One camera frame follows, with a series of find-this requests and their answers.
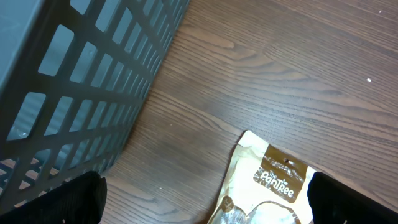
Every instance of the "floor surface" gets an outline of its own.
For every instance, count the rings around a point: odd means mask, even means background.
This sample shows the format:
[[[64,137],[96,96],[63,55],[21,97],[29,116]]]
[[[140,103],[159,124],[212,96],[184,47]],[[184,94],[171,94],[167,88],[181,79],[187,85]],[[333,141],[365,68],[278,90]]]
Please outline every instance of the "floor surface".
[[[205,223],[244,130],[398,211],[398,3],[192,0],[103,223]]]

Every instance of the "gray plastic basket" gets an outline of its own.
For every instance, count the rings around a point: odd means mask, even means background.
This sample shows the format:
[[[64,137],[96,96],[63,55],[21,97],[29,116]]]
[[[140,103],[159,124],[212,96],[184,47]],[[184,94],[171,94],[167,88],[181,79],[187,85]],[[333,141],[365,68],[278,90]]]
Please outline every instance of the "gray plastic basket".
[[[0,214],[114,164],[187,5],[4,3]]]

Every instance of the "wooden floor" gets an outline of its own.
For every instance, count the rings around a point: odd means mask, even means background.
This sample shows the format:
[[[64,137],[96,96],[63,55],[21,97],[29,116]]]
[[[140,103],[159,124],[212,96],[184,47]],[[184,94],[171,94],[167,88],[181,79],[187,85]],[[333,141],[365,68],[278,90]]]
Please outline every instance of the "wooden floor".
[[[103,223],[202,223],[241,133],[398,211],[398,3],[192,0]]]

